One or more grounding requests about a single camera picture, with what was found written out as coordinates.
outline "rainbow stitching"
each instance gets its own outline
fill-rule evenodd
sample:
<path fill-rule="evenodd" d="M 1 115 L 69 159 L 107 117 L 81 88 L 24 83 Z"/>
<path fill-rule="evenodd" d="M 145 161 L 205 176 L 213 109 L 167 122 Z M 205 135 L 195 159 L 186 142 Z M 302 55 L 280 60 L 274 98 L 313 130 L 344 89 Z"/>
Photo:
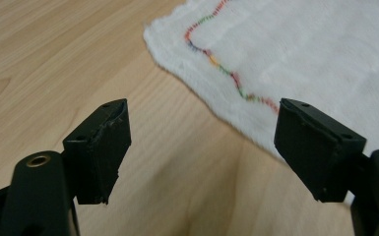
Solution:
<path fill-rule="evenodd" d="M 196 28 L 198 28 L 201 24 L 203 24 L 205 22 L 208 22 L 208 21 L 212 20 L 214 17 L 216 17 L 220 13 L 220 11 L 223 8 L 223 6 L 225 6 L 225 4 L 228 1 L 230 1 L 230 0 L 221 0 L 219 2 L 219 4 L 217 5 L 217 7 L 215 8 L 215 10 L 210 15 L 201 18 L 200 20 L 198 20 L 198 22 L 196 22 L 192 26 L 190 26 L 188 28 L 188 30 L 185 32 L 185 35 L 184 35 L 185 41 L 186 41 L 187 45 L 193 51 L 195 51 L 195 52 L 202 52 L 204 55 L 206 55 L 209 58 L 210 63 L 213 66 L 215 66 L 219 71 L 223 72 L 225 75 L 231 77 L 232 80 L 235 83 L 235 86 L 236 86 L 236 88 L 238 90 L 238 93 L 240 94 L 240 96 L 242 98 L 244 98 L 247 101 L 257 101 L 257 102 L 260 102 L 262 104 L 265 104 L 265 105 L 269 106 L 274 113 L 278 114 L 279 113 L 279 107 L 277 106 L 277 104 L 274 101 L 272 101 L 268 97 L 256 95 L 254 93 L 246 93 L 243 90 L 243 88 L 242 88 L 242 85 L 241 85 L 241 82 L 240 82 L 240 78 L 239 78 L 239 76 L 238 76 L 238 74 L 236 72 L 232 72 L 232 71 L 228 70 L 226 67 L 224 67 L 220 63 L 220 61 L 214 56 L 213 52 L 210 49 L 200 48 L 195 43 L 193 43 L 193 41 L 191 39 L 191 33 Z"/>

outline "metal screw hole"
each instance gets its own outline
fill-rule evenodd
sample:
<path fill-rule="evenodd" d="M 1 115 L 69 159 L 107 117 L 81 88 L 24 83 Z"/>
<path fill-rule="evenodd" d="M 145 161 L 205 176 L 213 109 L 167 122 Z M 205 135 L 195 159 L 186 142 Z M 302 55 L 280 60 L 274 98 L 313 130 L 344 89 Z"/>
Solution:
<path fill-rule="evenodd" d="M 28 167 L 39 167 L 41 165 L 46 164 L 48 161 L 50 161 L 50 156 L 48 155 L 38 155 L 32 157 L 29 162 L 27 162 Z"/>

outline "light wood tabletop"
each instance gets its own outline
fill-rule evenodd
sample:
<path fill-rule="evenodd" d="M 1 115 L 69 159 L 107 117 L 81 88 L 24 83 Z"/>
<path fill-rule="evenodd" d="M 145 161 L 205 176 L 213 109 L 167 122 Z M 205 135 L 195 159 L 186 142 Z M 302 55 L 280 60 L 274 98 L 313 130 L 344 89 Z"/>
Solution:
<path fill-rule="evenodd" d="M 353 235 L 349 209 L 296 175 L 158 67 L 144 26 L 183 0 L 0 1 L 0 189 L 16 163 L 127 98 L 133 144 L 82 235 Z"/>

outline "wooden surface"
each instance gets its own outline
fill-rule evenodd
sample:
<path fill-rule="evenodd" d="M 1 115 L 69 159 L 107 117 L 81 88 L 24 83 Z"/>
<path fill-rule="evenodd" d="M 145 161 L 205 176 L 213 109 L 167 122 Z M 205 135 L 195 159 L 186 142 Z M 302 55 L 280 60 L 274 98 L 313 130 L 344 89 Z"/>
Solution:
<path fill-rule="evenodd" d="M 153 62 L 144 25 L 183 0 L 0 1 L 0 188 L 23 157 L 128 98 L 133 144 L 82 235 L 352 235 L 281 162 Z"/>

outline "white towel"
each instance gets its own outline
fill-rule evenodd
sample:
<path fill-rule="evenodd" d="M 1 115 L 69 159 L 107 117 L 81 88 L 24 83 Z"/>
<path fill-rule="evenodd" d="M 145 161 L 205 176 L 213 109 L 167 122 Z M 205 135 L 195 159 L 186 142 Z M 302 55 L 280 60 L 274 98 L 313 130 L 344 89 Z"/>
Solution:
<path fill-rule="evenodd" d="M 379 148 L 379 0 L 189 0 L 146 28 L 159 65 L 244 135 L 273 144 L 282 97 Z"/>

